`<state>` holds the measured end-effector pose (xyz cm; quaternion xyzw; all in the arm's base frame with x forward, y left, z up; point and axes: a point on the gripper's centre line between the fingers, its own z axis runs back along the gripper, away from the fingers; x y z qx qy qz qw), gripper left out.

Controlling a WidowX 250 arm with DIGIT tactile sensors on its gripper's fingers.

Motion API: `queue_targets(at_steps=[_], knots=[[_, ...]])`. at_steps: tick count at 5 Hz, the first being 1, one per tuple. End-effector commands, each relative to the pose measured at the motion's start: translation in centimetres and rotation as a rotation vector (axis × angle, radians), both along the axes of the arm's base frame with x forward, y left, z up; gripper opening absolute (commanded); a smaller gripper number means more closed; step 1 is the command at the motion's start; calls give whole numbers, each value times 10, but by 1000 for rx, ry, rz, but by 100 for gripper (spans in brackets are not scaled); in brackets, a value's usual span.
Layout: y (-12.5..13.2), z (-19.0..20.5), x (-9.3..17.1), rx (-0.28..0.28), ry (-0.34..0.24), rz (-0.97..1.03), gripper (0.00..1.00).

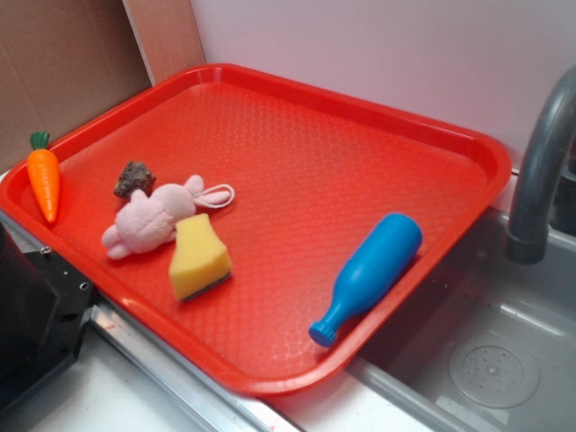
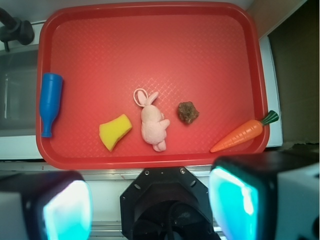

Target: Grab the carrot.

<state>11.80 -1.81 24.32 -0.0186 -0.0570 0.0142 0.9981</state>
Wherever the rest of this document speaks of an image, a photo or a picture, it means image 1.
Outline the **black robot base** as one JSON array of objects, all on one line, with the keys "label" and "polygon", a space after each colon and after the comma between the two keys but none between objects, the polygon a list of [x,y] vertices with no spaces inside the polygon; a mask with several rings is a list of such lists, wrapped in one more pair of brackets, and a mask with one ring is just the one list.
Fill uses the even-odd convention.
[{"label": "black robot base", "polygon": [[1,228],[1,414],[78,358],[95,286],[57,252],[24,253]]}]

